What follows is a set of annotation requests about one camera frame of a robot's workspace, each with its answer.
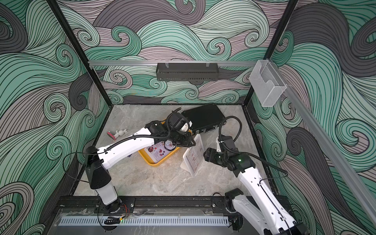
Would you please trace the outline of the white acrylic menu holder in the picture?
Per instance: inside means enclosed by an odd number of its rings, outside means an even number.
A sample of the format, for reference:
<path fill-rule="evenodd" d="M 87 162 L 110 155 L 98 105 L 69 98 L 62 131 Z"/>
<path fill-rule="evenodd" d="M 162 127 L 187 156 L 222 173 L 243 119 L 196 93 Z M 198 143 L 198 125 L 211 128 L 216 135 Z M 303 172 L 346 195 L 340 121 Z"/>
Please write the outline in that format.
<path fill-rule="evenodd" d="M 197 172 L 204 161 L 204 145 L 200 134 L 195 135 L 193 139 L 195 146 L 188 148 L 183 154 L 183 161 L 180 168 L 189 172 L 192 177 L 197 175 Z"/>

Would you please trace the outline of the special menu paper sheet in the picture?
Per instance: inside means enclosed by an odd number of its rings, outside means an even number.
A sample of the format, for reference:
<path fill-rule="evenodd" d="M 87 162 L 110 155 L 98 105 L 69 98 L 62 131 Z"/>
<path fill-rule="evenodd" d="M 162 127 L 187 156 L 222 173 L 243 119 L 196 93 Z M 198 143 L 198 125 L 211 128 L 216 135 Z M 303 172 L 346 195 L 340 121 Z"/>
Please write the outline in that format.
<path fill-rule="evenodd" d="M 172 141 L 165 141 L 148 146 L 144 148 L 144 151 L 146 156 L 150 158 L 150 162 L 157 164 L 177 149 L 178 147 Z"/>

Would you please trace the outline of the old menu sheet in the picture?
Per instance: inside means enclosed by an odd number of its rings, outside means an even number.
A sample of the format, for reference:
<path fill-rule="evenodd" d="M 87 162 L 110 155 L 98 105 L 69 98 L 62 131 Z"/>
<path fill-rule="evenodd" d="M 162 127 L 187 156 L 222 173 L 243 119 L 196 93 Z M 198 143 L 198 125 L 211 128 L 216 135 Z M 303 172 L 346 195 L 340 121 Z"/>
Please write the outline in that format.
<path fill-rule="evenodd" d="M 193 174 L 196 175 L 201 163 L 204 161 L 204 146 L 200 135 L 197 135 L 194 140 L 196 142 L 196 146 L 190 148 L 190 152 L 187 155 L 187 160 L 192 168 Z"/>

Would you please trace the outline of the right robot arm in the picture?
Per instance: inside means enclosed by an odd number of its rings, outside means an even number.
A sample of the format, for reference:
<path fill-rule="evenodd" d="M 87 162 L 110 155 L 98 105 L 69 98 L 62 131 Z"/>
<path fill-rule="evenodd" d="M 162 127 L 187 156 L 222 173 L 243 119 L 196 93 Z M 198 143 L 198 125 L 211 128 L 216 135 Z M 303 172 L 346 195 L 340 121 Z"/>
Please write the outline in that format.
<path fill-rule="evenodd" d="M 256 164 L 235 147 L 231 136 L 219 135 L 217 149 L 208 148 L 204 159 L 231 171 L 251 194 L 253 201 L 240 189 L 225 194 L 228 212 L 238 213 L 260 235 L 308 235 L 306 225 L 297 222 L 283 207 L 262 179 Z"/>

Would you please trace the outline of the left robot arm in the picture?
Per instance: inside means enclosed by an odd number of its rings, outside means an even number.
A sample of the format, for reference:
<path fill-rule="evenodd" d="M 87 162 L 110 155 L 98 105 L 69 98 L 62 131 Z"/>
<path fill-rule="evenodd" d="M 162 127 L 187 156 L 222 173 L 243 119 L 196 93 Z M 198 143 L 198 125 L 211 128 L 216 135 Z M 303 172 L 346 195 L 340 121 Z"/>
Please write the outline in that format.
<path fill-rule="evenodd" d="M 178 110 L 172 111 L 166 120 L 154 120 L 133 135 L 112 145 L 86 149 L 85 172 L 90 188 L 97 192 L 101 202 L 110 211 L 116 211 L 121 200 L 112 183 L 109 169 L 133 153 L 160 142 L 170 141 L 176 147 L 193 147 L 195 141 L 190 132 L 192 122 Z"/>

